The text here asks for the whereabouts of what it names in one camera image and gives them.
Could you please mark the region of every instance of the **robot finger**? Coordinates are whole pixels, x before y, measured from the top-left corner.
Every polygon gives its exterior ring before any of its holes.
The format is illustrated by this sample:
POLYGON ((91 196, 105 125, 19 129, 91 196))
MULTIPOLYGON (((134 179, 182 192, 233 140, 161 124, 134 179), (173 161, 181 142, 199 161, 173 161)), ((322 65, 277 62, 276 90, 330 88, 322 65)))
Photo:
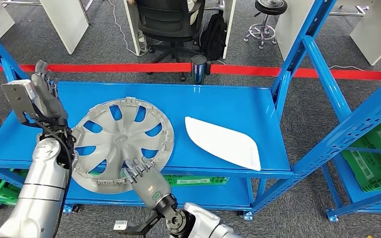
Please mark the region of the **robot finger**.
POLYGON ((143 156, 142 158, 141 158, 141 160, 142 160, 142 162, 143 162, 143 164, 145 165, 145 168, 148 170, 148 169, 150 169, 154 164, 153 163, 150 163, 149 161, 148 161, 148 159, 145 157, 145 156, 143 156))
POLYGON ((130 183, 134 183, 134 182, 136 182, 136 180, 135 180, 134 178, 132 178, 132 176, 130 175, 130 173, 127 171, 126 168, 123 168, 123 169, 122 169, 122 172, 125 174, 126 178, 128 179, 128 181, 129 181, 130 183))
POLYGON ((133 176, 136 177, 136 176, 139 175, 138 171, 135 168, 135 165, 132 165, 132 163, 129 160, 125 160, 125 164, 130 169, 130 171, 132 172, 133 176))
POLYGON ((144 167, 144 164, 142 163, 142 161, 140 161, 139 159, 135 158, 133 160, 133 162, 135 163, 135 168, 138 171, 138 173, 142 173, 145 170, 145 167, 144 167))

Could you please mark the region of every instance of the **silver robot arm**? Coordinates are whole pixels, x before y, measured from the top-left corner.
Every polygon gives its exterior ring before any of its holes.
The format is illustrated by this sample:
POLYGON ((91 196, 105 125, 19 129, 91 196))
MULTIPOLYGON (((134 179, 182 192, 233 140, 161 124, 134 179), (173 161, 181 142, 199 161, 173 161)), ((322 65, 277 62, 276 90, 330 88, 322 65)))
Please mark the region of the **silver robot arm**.
POLYGON ((0 238, 53 236, 69 172, 57 163, 60 152, 61 145, 54 138, 45 138, 36 145, 18 202, 0 228, 0 238))
POLYGON ((196 204, 185 203, 183 209, 178 209, 170 185, 146 158, 125 160, 125 164, 127 168, 122 171, 133 190, 156 214, 138 226, 127 221, 116 221, 114 230, 118 234, 145 237, 152 226, 165 217, 172 238, 241 238, 220 217, 196 204))
POLYGON ((43 133, 37 138, 17 204, 0 228, 0 238, 52 238, 59 226, 77 153, 56 80, 46 68, 47 64, 39 61, 31 80, 1 86, 18 120, 42 128, 43 133))

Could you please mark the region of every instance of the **blue metal shelf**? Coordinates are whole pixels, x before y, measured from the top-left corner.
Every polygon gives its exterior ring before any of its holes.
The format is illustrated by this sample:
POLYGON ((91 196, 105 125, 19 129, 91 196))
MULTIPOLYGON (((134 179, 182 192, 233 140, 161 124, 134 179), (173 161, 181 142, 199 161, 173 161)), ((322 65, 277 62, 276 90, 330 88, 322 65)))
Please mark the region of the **blue metal shelf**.
MULTIPOLYGON (((165 174, 247 178, 288 178, 294 174, 269 88, 84 82, 60 82, 58 87, 71 126, 96 104, 116 98, 134 96, 157 106, 170 119, 175 133, 165 174), (249 135, 258 145, 261 171, 234 165, 200 149, 186 132, 185 116, 249 135)), ((29 168, 39 132, 21 125, 11 113, 0 128, 0 168, 29 168)))
MULTIPOLYGON (((229 179, 225 185, 173 187, 179 206, 193 202, 207 209, 251 210, 252 188, 246 178, 229 179)), ((72 180, 66 199, 67 204, 144 206, 134 191, 120 194, 97 194, 79 186, 72 180)))
MULTIPOLYGON (((336 170, 338 171, 339 178, 344 185, 350 202, 359 202, 364 199, 381 194, 381 191, 375 192, 363 192, 356 181, 356 178, 345 159, 341 154, 338 154, 333 158, 336 170)), ((359 212, 379 212, 381 211, 381 204, 367 207, 359 210, 359 212)))

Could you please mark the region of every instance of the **black bracket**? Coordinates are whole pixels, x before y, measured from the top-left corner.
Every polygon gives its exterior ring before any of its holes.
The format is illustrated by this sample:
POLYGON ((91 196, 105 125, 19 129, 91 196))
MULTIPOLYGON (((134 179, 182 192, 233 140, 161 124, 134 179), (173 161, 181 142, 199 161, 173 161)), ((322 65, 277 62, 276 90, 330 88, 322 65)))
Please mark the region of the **black bracket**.
POLYGON ((116 233, 118 233, 120 235, 143 236, 143 238, 145 238, 147 232, 149 232, 149 230, 151 228, 153 228, 153 226, 158 221, 160 221, 161 218, 163 218, 163 217, 164 216, 162 214, 156 213, 156 214, 152 215, 144 223, 141 223, 137 226, 127 226, 127 228, 125 230, 122 230, 122 231, 117 230, 116 233))

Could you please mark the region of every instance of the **office chair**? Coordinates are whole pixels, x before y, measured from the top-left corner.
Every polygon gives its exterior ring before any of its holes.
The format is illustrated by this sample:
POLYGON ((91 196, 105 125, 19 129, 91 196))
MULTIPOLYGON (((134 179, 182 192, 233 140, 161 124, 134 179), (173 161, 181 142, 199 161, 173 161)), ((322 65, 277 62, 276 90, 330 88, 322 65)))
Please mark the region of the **office chair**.
POLYGON ((184 42, 193 41, 201 30, 205 0, 197 0, 191 11, 187 0, 137 0, 139 12, 139 29, 144 36, 169 42, 169 46, 150 45, 150 53, 155 49, 166 50, 153 63, 158 63, 171 55, 180 62, 178 52, 198 55, 200 52, 183 48, 184 42), (198 11, 195 22, 191 25, 191 15, 198 11))

